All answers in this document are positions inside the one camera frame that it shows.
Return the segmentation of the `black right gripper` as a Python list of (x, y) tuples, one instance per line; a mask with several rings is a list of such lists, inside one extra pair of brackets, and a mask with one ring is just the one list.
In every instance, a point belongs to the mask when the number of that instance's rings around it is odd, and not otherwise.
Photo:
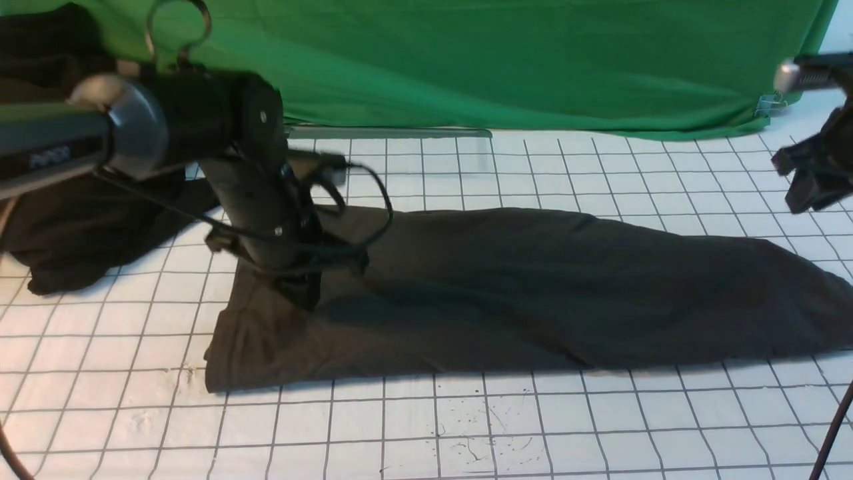
[(852, 101), (830, 113), (820, 131), (776, 152), (777, 174), (793, 173), (785, 202), (793, 215), (821, 211), (852, 194)]

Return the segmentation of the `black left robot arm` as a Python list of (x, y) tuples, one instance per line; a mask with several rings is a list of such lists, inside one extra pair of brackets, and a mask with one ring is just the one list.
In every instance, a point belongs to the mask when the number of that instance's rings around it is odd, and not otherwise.
[[(368, 242), (325, 231), (311, 191), (337, 209), (345, 156), (291, 149), (279, 91), (254, 73), (185, 70), (146, 80), (97, 74), (66, 101), (2, 107), (2, 198), (92, 174), (210, 225), (210, 252), (227, 252), (298, 307), (317, 306), (323, 271), (363, 275)], [(197, 163), (229, 216), (196, 215), (141, 182)]]

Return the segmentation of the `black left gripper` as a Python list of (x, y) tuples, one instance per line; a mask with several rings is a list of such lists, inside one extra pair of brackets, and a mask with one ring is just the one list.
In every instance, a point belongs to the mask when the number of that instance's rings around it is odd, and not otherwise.
[(201, 161), (205, 179), (238, 230), (232, 252), (266, 277), (295, 307), (313, 312), (321, 296), (322, 271), (344, 269), (363, 275), (366, 249), (324, 231), (311, 197), (319, 179), (296, 180), (287, 160), (258, 161), (223, 156)]

